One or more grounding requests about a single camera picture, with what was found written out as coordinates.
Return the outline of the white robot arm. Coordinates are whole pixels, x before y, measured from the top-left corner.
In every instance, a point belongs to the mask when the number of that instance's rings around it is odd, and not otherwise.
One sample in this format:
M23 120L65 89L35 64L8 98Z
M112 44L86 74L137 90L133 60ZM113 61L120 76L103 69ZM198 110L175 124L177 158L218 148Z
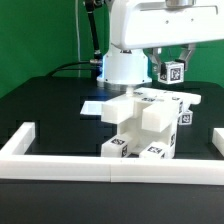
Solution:
M105 0L109 50L97 78L104 88L149 85L148 64L158 80L181 82L200 42L224 39L224 0Z

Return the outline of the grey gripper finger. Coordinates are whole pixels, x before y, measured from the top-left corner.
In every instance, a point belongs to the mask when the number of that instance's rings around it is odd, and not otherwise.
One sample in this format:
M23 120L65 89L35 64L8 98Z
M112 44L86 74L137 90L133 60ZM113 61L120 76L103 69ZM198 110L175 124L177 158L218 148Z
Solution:
M193 56L195 49L196 49L195 43L185 44L182 46L182 51L179 56L179 59L184 64L185 70L188 70L189 61L190 61L191 57Z
M154 72L159 74L161 72L162 61L160 59L160 54L162 53L161 48L150 48L149 49L149 58L152 64L154 65Z

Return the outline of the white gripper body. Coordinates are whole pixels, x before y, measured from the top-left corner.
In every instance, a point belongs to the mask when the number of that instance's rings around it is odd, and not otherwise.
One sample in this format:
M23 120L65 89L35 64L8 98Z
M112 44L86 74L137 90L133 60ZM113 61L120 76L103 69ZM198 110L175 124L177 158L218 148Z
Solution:
M115 0L110 11L110 43L144 49L224 39L224 0L196 0L169 7L165 0Z

